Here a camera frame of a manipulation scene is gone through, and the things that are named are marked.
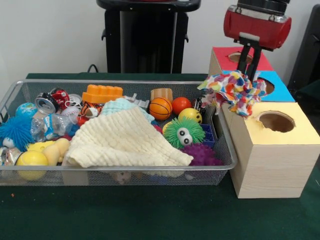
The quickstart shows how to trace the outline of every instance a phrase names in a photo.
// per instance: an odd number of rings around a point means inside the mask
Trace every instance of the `metal basket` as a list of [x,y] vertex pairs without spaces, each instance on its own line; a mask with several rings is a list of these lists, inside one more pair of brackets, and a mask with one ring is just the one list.
[[[0,102],[1,121],[14,116],[19,105],[34,102],[39,93],[49,92],[55,87],[68,93],[82,95],[89,84],[118,86],[123,94],[137,99],[150,99],[150,92],[157,88],[171,88],[173,97],[188,99],[201,97],[197,89],[200,81],[130,81],[130,80],[22,80],[14,83]],[[213,150],[223,166],[112,166],[80,168],[76,166],[0,166],[1,186],[113,186],[113,185],[218,185],[228,170],[238,162],[225,117],[221,112],[214,115],[210,107],[203,118],[204,124],[222,129],[215,134]],[[163,177],[157,172],[167,171]],[[21,176],[28,174],[34,180]]]

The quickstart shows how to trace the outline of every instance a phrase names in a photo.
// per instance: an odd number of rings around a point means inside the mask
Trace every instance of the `light blue cloth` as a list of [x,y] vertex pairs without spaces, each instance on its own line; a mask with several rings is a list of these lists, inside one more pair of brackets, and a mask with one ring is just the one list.
[[[129,110],[129,109],[133,109],[137,107],[137,105],[135,105],[132,102],[129,102],[127,99],[125,98],[117,98],[115,101],[108,101],[100,114],[102,115],[109,115],[109,114],[114,114],[117,112],[120,112],[122,110]],[[151,123],[151,121],[155,120],[155,118],[148,114],[145,110],[143,110],[141,107],[139,107],[140,111],[143,113],[143,115],[145,116],[145,118]]]

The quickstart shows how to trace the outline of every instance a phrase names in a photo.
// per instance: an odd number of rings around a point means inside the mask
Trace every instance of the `green tablecloth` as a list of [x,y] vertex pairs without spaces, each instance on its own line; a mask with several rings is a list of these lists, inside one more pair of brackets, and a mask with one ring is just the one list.
[[[159,79],[155,74],[28,75],[133,77]],[[320,172],[315,168],[298,199],[237,199],[229,174],[219,186],[2,187],[0,239],[318,240],[319,184]]]

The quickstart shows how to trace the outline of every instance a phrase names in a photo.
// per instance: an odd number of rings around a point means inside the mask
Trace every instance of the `soda can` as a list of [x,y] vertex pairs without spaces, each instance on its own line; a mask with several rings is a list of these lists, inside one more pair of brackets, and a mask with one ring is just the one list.
[[65,110],[69,106],[70,98],[65,90],[55,87],[49,94],[54,98],[62,110]]
[[46,114],[46,115],[54,114],[60,108],[57,101],[49,93],[46,93],[46,92],[40,93],[35,98],[35,106],[40,113]]

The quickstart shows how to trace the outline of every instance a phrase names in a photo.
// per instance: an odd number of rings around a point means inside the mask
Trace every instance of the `purple spiky ball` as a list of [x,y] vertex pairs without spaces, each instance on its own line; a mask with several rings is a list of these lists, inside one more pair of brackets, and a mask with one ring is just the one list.
[[193,157],[189,166],[222,166],[221,160],[215,158],[215,152],[207,145],[196,143],[185,146],[181,151]]

